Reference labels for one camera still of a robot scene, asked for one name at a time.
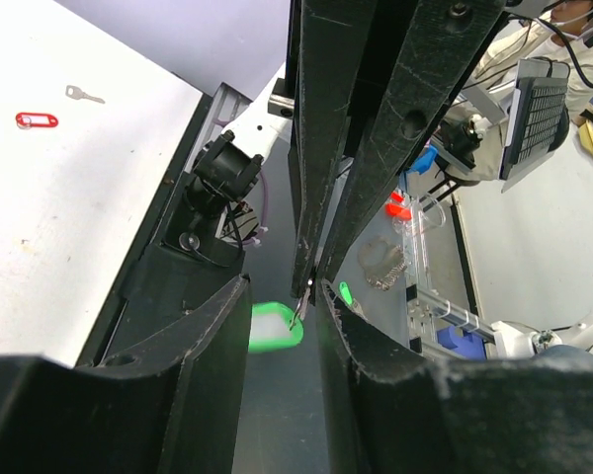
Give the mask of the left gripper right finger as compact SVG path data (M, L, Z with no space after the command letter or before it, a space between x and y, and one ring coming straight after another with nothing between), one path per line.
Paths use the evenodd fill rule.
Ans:
M430 360L316 286L334 473L593 473L593 355Z

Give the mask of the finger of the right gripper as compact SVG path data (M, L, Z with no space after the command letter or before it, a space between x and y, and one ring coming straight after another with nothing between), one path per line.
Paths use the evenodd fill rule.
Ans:
M287 87L294 98L289 169L296 245L292 296L305 294L316 262L376 1L293 1Z
M369 136L352 164L325 243L320 275L333 280L345 255L425 144L504 11L501 1L418 2Z

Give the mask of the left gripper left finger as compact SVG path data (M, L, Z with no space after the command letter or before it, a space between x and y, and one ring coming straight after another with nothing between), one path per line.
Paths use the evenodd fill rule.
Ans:
M0 473L227 473L249 280L98 366L0 356Z

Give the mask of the green key tag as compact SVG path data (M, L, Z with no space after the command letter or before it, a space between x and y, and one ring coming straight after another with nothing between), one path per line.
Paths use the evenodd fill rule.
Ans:
M281 302L256 303L252 306L248 352L261 354L298 346L304 335L294 311Z

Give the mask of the black keyboard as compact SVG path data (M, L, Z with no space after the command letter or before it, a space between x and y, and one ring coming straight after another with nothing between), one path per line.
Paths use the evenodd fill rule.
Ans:
M566 138L570 67L542 57L518 62L499 179L516 183L543 163Z

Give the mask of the blue plastic bin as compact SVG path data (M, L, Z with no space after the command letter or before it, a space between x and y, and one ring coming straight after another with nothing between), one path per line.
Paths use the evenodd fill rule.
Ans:
M437 155L436 147L433 145L425 147L408 169L408 173L418 173L419 175L426 173L432 167Z

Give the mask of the person in background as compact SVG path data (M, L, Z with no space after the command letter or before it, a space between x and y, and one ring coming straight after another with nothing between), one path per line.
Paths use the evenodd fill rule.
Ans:
M569 66L566 106L580 115L593 98L593 1L560 1L519 30L494 40L471 77L488 89L515 79L521 59L547 58Z

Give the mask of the red key tag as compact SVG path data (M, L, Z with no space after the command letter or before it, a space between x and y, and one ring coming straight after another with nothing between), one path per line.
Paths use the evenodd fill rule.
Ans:
M15 115L18 127L30 128L55 128L58 126L58 118L47 113L26 113L20 112Z

